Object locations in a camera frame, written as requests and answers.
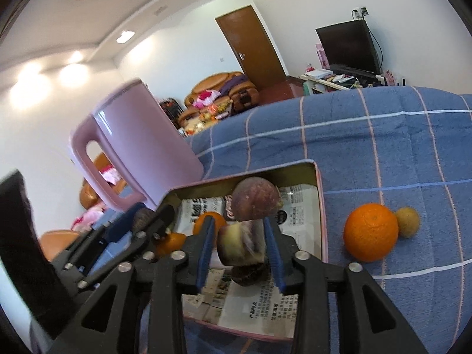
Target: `wall socket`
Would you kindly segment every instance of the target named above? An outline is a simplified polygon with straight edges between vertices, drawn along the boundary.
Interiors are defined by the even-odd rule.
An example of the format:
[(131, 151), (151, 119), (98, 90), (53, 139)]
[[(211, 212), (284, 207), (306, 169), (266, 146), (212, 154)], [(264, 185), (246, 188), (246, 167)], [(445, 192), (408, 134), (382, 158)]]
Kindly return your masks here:
[(356, 18), (356, 20), (360, 20), (362, 19), (362, 17), (365, 17), (365, 16), (368, 16), (369, 15), (369, 12), (367, 11), (367, 8), (362, 6), (360, 8), (355, 8), (353, 10), (353, 13), (354, 13), (354, 16)]

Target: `small orange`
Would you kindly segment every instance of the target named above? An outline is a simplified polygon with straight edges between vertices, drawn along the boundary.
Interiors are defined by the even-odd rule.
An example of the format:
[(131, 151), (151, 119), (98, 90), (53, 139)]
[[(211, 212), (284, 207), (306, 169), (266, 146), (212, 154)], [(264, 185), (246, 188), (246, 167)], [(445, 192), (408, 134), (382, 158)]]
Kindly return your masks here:
[(367, 203), (354, 210), (344, 226), (344, 245), (363, 262), (381, 260), (395, 246), (398, 222), (386, 206)]
[(169, 233), (164, 239), (157, 242), (156, 252), (159, 258), (171, 254), (175, 250), (180, 250), (187, 236), (182, 233)]
[(221, 214), (217, 213), (216, 211), (205, 211), (194, 224), (194, 234), (200, 233), (201, 227), (204, 224), (204, 220), (206, 216), (212, 216), (215, 220), (215, 243), (216, 243), (216, 236), (218, 235), (219, 228), (226, 226), (225, 217)]

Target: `brown door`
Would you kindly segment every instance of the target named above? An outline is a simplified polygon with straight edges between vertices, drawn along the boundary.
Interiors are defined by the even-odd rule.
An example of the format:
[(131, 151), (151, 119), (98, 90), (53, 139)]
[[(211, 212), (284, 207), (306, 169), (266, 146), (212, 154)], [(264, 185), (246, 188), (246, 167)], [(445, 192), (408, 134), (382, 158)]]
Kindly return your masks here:
[(285, 72), (251, 5), (216, 19), (242, 70), (258, 88), (286, 79)]

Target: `black television screen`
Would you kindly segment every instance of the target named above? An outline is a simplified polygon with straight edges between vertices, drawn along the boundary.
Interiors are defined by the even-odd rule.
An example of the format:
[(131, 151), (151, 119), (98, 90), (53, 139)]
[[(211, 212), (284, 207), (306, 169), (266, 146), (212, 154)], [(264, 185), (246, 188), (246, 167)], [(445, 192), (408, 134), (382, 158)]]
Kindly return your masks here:
[(343, 72), (343, 67), (381, 74), (377, 52), (365, 20), (348, 21), (316, 30), (330, 68)]

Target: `red floor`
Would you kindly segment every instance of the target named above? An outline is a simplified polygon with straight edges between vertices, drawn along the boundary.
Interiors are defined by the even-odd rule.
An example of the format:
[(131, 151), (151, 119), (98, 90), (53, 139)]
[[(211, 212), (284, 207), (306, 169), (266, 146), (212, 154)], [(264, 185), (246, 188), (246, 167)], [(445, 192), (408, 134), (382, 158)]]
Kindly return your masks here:
[(303, 85), (298, 81), (287, 80), (259, 92), (259, 105), (271, 104), (303, 96)]

